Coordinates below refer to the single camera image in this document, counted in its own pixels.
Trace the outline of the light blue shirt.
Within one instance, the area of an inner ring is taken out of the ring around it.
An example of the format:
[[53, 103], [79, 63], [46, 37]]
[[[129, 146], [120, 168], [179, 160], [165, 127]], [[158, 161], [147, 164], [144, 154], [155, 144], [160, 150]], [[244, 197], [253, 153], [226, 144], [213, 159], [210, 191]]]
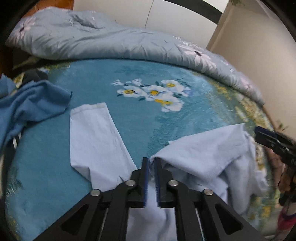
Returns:
[[[224, 126], [185, 136], [151, 156], [189, 188], [214, 191], [243, 214], [251, 197], [268, 190], [266, 172], [256, 163], [254, 139], [245, 125]], [[70, 163], [95, 189], [108, 191], [136, 169], [105, 103], [70, 111]], [[127, 240], [176, 240], [175, 214], [157, 206], [154, 174], [149, 175], [147, 205], [129, 213]]]

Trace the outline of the teal floral bed blanket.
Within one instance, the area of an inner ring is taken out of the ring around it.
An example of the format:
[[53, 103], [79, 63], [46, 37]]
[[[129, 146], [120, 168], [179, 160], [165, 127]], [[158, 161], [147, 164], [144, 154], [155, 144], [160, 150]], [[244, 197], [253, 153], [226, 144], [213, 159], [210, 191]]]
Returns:
[[[239, 123], [249, 133], [271, 127], [249, 97], [185, 68], [97, 59], [46, 71], [53, 84], [72, 92], [71, 108], [106, 103], [137, 166], [183, 136]], [[91, 188], [70, 165], [69, 126], [67, 111], [23, 132], [6, 190], [6, 219], [17, 240], [33, 240]]]

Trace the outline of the blue garment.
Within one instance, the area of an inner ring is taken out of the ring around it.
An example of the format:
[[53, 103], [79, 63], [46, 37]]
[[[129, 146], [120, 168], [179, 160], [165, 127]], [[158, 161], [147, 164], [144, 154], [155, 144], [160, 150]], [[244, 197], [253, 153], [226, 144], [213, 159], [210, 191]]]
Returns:
[[1, 149], [17, 136], [27, 122], [39, 122], [65, 112], [72, 92], [48, 80], [30, 81], [16, 89], [1, 75]]

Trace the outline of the green plant on wardrobe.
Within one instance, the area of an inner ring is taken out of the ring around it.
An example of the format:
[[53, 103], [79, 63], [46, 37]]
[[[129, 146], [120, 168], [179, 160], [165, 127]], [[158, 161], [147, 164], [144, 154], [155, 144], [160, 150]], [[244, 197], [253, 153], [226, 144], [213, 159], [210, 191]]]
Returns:
[[230, 0], [230, 3], [232, 3], [234, 6], [237, 6], [242, 4], [242, 0]]

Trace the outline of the white wardrobe with black stripe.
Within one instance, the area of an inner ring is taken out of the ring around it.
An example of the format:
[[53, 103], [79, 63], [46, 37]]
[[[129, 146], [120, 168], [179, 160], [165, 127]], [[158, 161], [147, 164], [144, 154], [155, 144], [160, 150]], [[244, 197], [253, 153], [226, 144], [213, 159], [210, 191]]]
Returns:
[[163, 32], [207, 47], [228, 1], [74, 1], [75, 11], [96, 11], [129, 27]]

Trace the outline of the dark grey garment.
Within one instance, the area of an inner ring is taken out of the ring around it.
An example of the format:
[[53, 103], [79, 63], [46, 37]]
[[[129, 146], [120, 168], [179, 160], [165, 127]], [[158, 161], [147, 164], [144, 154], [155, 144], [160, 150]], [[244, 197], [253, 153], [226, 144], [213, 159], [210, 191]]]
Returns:
[[27, 70], [23, 75], [22, 85], [31, 81], [38, 82], [41, 80], [48, 80], [48, 74], [38, 69]]

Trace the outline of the light blue floral quilt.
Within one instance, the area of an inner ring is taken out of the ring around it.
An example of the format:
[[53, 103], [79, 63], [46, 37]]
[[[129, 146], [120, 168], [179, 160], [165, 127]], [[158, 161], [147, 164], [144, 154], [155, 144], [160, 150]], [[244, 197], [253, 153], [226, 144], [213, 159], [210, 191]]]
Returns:
[[264, 104], [259, 89], [222, 56], [179, 37], [120, 25], [95, 11], [42, 9], [21, 19], [6, 45], [47, 60], [122, 58], [178, 65]]

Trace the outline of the wooden headboard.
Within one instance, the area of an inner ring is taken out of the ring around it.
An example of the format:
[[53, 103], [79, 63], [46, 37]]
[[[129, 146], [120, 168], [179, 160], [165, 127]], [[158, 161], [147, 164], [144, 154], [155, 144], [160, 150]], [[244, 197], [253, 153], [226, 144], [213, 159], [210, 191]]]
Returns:
[[50, 6], [62, 9], [73, 9], [74, 0], [40, 0], [24, 15], [24, 17], [31, 16], [35, 12]]

